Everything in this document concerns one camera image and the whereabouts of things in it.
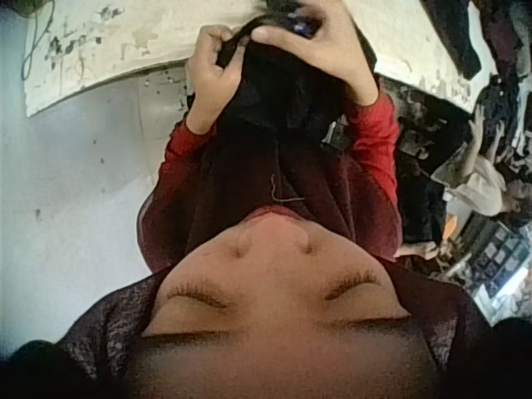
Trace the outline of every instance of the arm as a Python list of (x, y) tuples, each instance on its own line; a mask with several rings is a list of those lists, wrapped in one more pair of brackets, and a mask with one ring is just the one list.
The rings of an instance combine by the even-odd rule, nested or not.
[(497, 149), (499, 148), (500, 139), (505, 135), (505, 123), (503, 121), (499, 122), (497, 125), (497, 131), (495, 133), (495, 138), (488, 149), (485, 157), (492, 164), (495, 164), (495, 157), (497, 156)]
[(460, 169), (458, 170), (460, 181), (466, 181), (471, 176), (471, 173), (473, 173), (476, 157), (479, 156), (480, 148), (482, 147), (482, 139), (484, 137), (483, 106), (478, 106), (475, 109), (475, 121), (470, 121), (469, 125), (473, 138), (465, 150)]
[(349, 129), (352, 129), (355, 137), (353, 158), (396, 204), (397, 181), (393, 153), (399, 126), (393, 115), (390, 98), (381, 94), (371, 106), (353, 106), (347, 112), (347, 118)]
[(172, 162), (195, 153), (216, 135), (215, 122), (239, 88), (244, 63), (244, 49), (239, 46), (233, 59), (223, 69), (216, 59), (222, 42), (233, 36), (227, 27), (202, 27), (189, 69), (196, 99), (185, 120), (176, 125), (166, 146), (165, 161), (160, 166), (162, 177)]
[(320, 16), (322, 26), (308, 40), (280, 27), (258, 27), (256, 42), (281, 48), (344, 81), (355, 143), (352, 153), (391, 199), (397, 203), (393, 151), (398, 127), (392, 103), (380, 95), (362, 50), (351, 14), (341, 0), (305, 0), (305, 13)]
[(395, 258), (401, 258), (403, 256), (420, 256), (425, 260), (434, 259), (438, 256), (439, 249), (435, 242), (430, 243), (417, 243), (417, 244), (403, 244), (399, 247), (394, 255)]
[(196, 93), (186, 119), (175, 126), (159, 168), (159, 181), (142, 205), (138, 242), (152, 271), (175, 265), (186, 252), (201, 181), (201, 154), (216, 134), (215, 122), (236, 93), (244, 49), (235, 53), (225, 69), (216, 66), (222, 41), (232, 37), (227, 27), (203, 27), (189, 68)]

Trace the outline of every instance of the person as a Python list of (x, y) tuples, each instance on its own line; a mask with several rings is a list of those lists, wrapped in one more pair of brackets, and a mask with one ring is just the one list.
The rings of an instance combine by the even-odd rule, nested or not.
[(251, 39), (345, 82), (353, 146), (333, 155), (218, 131), (245, 49), (217, 67), (232, 32), (202, 28), (194, 105), (139, 213), (154, 274), (103, 298), (57, 344), (16, 352), (7, 381), (17, 397), (459, 397), (493, 332), (460, 288), (392, 262), (392, 104), (343, 2), (301, 3), (323, 22), (314, 39), (278, 27)]
[(497, 126), (495, 139), (485, 156), (479, 154), (484, 137), (484, 107), (477, 106), (470, 121), (472, 140), (463, 145), (432, 179), (448, 187), (449, 192), (485, 216), (514, 213), (532, 219), (532, 184), (514, 180), (506, 184), (495, 168), (496, 152), (505, 134), (505, 124)]

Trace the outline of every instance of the seated person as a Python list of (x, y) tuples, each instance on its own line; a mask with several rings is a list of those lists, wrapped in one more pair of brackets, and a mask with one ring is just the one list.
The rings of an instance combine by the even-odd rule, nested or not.
[(484, 136), (484, 108), (475, 110), (475, 120), (470, 121), (473, 139), (464, 144), (444, 165), (434, 172), (432, 179), (445, 185), (450, 193), (475, 212), (485, 216), (501, 213), (521, 214), (532, 219), (532, 184), (514, 180), (506, 184), (496, 170), (495, 155), (505, 126), (497, 128), (494, 142), (486, 156), (479, 155)]

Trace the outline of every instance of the hand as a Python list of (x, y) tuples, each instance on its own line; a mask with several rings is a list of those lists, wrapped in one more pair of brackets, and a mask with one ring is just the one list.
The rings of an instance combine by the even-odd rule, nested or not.
[(345, 81), (351, 89), (350, 97), (358, 105), (373, 104), (379, 96), (378, 87), (364, 57), (351, 14), (342, 0), (299, 2), (304, 5), (298, 10), (299, 14), (322, 21), (313, 39), (305, 39), (281, 27), (258, 27), (251, 38), (290, 52), (307, 64)]
[(186, 124), (197, 134), (207, 133), (231, 101), (242, 79), (245, 47), (239, 46), (233, 60), (223, 69), (216, 65), (222, 42), (233, 33), (228, 27), (202, 27), (189, 70), (196, 98)]
[(506, 128), (506, 125), (505, 125), (504, 121), (500, 121), (497, 124), (497, 128), (495, 130), (495, 134), (496, 134), (497, 139), (500, 140), (500, 139), (502, 139), (505, 136), (505, 128)]
[(421, 256), (424, 260), (431, 260), (438, 256), (440, 249), (434, 241), (412, 245), (412, 254)]
[(469, 126), (473, 135), (473, 141), (478, 146), (482, 145), (482, 140), (484, 139), (484, 120), (484, 107), (477, 106), (475, 108), (475, 120), (469, 121)]

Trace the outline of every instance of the white shirt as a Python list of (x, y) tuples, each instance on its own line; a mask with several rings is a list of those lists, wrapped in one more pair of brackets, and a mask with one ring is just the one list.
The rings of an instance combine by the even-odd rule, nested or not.
[(485, 216), (495, 216), (502, 210), (503, 196), (506, 191), (505, 179), (495, 167), (482, 155), (475, 160), (473, 172), (465, 183), (453, 184), (456, 179), (457, 161), (465, 153), (463, 145), (444, 165), (432, 175), (432, 179), (449, 187), (449, 191), (467, 204), (475, 212)]

